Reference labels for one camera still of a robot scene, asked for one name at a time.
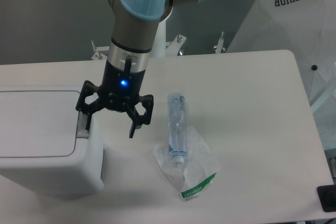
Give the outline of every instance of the crumpled plastic bag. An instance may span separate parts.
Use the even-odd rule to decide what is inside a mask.
[[[154,156],[162,172],[173,184],[184,201],[198,197],[212,183],[219,164],[194,126],[187,128],[187,156],[176,165],[169,155],[169,143],[156,145]]]

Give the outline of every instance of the green label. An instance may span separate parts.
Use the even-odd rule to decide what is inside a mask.
[[[194,194],[197,194],[198,192],[202,191],[203,188],[210,183],[210,181],[215,177],[215,173],[211,175],[210,177],[207,177],[205,180],[203,180],[201,183],[199,183],[197,186],[181,192],[183,198],[187,198],[190,196],[193,196]]]

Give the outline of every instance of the blue led light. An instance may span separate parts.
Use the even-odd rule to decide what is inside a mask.
[[[125,80],[121,80],[121,81],[120,81],[120,84],[121,84],[123,87],[127,87],[127,86],[128,86],[128,82],[125,81]]]

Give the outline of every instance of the black cable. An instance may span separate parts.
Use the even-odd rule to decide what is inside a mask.
[[[332,219],[326,221],[324,224],[329,224],[329,223],[333,222],[335,219],[336,219],[336,218],[332,218]]]

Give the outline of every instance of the plastic water bottle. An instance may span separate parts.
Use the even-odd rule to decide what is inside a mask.
[[[176,164],[183,164],[187,141],[184,96],[181,93],[168,95],[168,115],[169,154]]]

